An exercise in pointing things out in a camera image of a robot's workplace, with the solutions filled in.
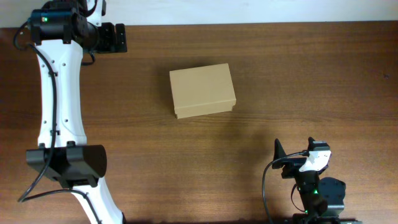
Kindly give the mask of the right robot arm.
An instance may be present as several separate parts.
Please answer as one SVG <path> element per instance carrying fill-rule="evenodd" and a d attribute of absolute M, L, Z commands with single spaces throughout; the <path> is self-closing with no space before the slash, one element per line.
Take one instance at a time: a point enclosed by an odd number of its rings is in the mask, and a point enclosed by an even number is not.
<path fill-rule="evenodd" d="M 286 154 L 280 141 L 274 141 L 273 169 L 282 169 L 283 179 L 294 179 L 303 208 L 292 217 L 292 223 L 339 223 L 345 209 L 346 184 L 332 177 L 320 178 L 328 168 L 330 146 L 309 137 L 306 150 Z"/>

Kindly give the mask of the brown cardboard box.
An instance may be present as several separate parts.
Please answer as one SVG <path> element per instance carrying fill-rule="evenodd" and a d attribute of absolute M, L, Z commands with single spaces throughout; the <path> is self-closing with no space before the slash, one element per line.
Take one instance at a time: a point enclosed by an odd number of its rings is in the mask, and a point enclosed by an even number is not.
<path fill-rule="evenodd" d="M 178 119 L 231 111 L 236 95 L 227 63 L 170 72 Z"/>

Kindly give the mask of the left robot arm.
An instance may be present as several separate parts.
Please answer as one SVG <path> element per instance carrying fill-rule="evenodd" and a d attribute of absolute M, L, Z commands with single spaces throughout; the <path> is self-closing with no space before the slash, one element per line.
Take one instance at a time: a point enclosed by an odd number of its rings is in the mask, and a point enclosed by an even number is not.
<path fill-rule="evenodd" d="M 84 54 L 127 50 L 124 25 L 103 22 L 105 14 L 105 1 L 49 1 L 27 20 L 40 66 L 42 120 L 38 147 L 26 160 L 39 177 L 73 194 L 91 223 L 124 223 L 106 184 L 105 148 L 87 143 L 81 117 Z"/>

